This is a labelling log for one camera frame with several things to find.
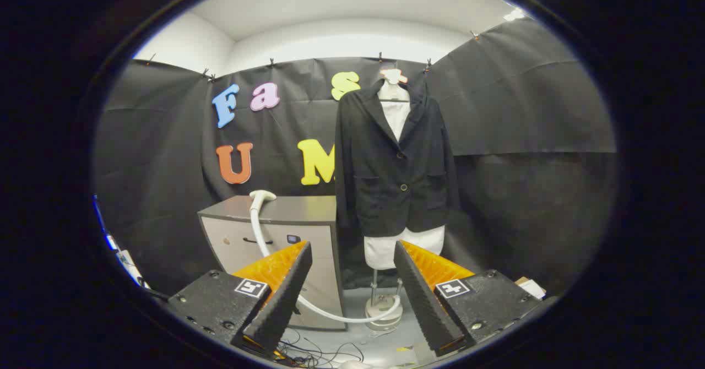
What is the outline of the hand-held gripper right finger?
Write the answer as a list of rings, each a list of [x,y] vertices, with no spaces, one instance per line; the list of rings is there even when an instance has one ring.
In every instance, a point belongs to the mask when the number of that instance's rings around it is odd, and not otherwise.
[[[426,343],[437,356],[483,343],[542,304],[495,269],[474,273],[407,241],[395,244],[394,264]]]

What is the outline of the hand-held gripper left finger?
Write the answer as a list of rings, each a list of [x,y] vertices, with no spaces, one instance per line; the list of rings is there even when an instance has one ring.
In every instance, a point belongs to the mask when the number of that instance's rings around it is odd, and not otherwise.
[[[167,300],[186,326],[232,348],[272,359],[312,266],[301,241],[230,274],[212,269]]]

